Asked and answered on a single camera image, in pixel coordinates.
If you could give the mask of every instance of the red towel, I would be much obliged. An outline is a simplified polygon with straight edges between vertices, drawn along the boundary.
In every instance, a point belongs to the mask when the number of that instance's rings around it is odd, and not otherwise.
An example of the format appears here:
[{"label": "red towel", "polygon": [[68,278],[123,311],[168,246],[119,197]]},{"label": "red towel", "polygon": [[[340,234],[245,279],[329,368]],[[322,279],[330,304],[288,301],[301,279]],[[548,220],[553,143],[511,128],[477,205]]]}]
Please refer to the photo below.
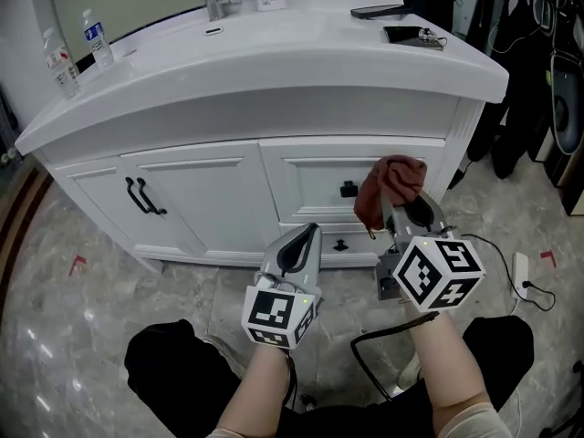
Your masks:
[{"label": "red towel", "polygon": [[420,194],[428,166],[408,156],[379,159],[360,187],[355,200],[355,214],[370,229],[381,230],[383,211],[381,193],[393,206],[411,203]]}]

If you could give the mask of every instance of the cabinet door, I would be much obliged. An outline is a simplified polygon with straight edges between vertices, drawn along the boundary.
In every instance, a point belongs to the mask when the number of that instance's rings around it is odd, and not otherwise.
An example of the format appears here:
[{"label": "cabinet door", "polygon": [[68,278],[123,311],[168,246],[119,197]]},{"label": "cabinet door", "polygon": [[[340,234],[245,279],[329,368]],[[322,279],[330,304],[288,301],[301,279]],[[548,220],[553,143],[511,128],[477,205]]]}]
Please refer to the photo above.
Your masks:
[{"label": "cabinet door", "polygon": [[[184,239],[174,230],[173,210],[167,209],[167,214],[161,215],[146,214],[132,200],[130,192],[148,209],[138,191],[138,175],[124,168],[119,158],[61,167],[56,172],[65,175],[95,203],[106,218],[134,243],[133,251],[136,254],[158,257],[192,255]],[[126,177],[133,180],[130,192]],[[150,198],[159,207],[168,207],[159,197],[150,195]]]},{"label": "cabinet door", "polygon": [[122,156],[145,171],[203,247],[209,262],[259,264],[280,236],[257,141],[231,141]]},{"label": "cabinet door", "polygon": [[392,136],[296,137],[261,140],[276,208],[282,223],[352,223],[354,197],[344,182],[361,186],[383,156],[405,154],[428,164],[426,185],[438,173],[444,140]]}]

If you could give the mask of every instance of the black drawer knob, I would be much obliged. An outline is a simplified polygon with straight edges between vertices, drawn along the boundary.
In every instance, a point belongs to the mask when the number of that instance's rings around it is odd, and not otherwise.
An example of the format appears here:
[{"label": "black drawer knob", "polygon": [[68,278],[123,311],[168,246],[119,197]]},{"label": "black drawer knob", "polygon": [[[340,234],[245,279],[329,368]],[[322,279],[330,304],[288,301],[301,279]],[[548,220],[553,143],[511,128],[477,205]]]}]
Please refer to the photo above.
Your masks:
[{"label": "black drawer knob", "polygon": [[333,246],[332,248],[338,252],[344,252],[345,250],[349,249],[349,247],[345,245],[344,240],[337,240],[337,246]]},{"label": "black drawer knob", "polygon": [[345,184],[340,187],[341,198],[354,198],[358,193],[359,187],[353,182],[345,182]]}]

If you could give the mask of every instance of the white power outlet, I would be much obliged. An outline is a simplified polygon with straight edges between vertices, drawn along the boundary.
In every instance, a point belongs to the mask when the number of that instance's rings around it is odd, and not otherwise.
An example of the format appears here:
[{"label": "white power outlet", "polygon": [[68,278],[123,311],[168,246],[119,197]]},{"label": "white power outlet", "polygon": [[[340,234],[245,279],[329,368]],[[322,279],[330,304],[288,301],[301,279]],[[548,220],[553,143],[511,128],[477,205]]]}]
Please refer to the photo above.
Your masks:
[{"label": "white power outlet", "polygon": [[[523,287],[523,282],[529,280],[529,258],[523,253],[513,255],[513,285],[517,293],[527,298],[527,287]],[[511,297],[519,298],[515,290],[511,291]]]}]

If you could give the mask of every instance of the white marker cube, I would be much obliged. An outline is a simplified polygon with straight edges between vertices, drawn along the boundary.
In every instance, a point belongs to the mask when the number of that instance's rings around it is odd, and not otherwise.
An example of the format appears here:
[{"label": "white marker cube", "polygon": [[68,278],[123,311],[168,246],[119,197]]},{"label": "white marker cube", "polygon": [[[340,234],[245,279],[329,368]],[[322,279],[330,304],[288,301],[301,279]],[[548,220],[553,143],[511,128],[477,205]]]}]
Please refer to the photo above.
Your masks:
[{"label": "white marker cube", "polygon": [[485,277],[467,240],[414,237],[393,277],[421,312],[459,307]]},{"label": "white marker cube", "polygon": [[248,287],[241,326],[258,344],[295,349],[317,317],[317,298],[275,289]]}]

